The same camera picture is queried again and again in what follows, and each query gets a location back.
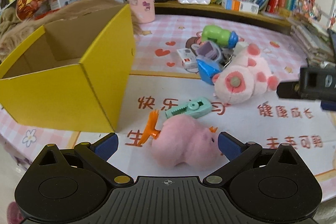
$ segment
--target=yellow box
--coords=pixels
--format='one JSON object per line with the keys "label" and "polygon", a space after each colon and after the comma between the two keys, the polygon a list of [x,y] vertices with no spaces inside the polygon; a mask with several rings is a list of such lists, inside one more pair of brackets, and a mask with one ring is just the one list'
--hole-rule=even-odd
{"label": "yellow box", "polygon": [[134,54],[129,5],[46,24],[0,65],[0,103],[26,126],[114,131]]}

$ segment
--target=gray ribbed plate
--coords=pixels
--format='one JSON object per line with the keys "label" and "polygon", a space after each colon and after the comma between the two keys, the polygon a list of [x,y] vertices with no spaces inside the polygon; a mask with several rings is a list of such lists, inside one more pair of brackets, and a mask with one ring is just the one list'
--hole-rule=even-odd
{"label": "gray ribbed plate", "polygon": [[[262,224],[236,209],[219,188],[196,177],[140,177],[128,188],[112,191],[107,202],[72,224]],[[316,224],[312,219],[302,224]],[[26,220],[23,224],[35,224]]]}

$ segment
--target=white flower print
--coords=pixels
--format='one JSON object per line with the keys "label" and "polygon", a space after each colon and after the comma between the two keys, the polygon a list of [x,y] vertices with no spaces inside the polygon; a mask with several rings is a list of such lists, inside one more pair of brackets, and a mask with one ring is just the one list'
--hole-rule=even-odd
{"label": "white flower print", "polygon": [[31,143],[36,142],[36,137],[34,136],[36,130],[27,130],[26,136],[23,138],[22,143],[26,144],[26,147],[29,147]]}

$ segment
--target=pink pig plush toy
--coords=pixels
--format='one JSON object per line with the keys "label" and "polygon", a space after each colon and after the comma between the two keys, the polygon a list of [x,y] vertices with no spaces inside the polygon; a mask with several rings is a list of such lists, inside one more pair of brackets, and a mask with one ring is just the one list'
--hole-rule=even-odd
{"label": "pink pig plush toy", "polygon": [[256,44],[243,49],[212,81],[215,94],[223,104],[238,104],[253,95],[276,90],[279,79],[272,75]]}
{"label": "pink pig plush toy", "polygon": [[157,110],[150,113],[138,145],[153,136],[151,152],[160,166],[173,168],[185,162],[195,169],[206,170],[216,165],[221,157],[216,128],[206,128],[193,117],[179,114],[166,120],[159,131],[155,129],[158,117]]}

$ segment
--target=star print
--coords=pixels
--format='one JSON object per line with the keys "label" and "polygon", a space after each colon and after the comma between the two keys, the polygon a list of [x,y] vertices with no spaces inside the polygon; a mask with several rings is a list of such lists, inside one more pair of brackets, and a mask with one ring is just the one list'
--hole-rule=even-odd
{"label": "star print", "polygon": [[142,34],[142,35],[149,35],[149,34],[152,34],[152,32],[151,32],[151,31],[142,31],[141,34]]}

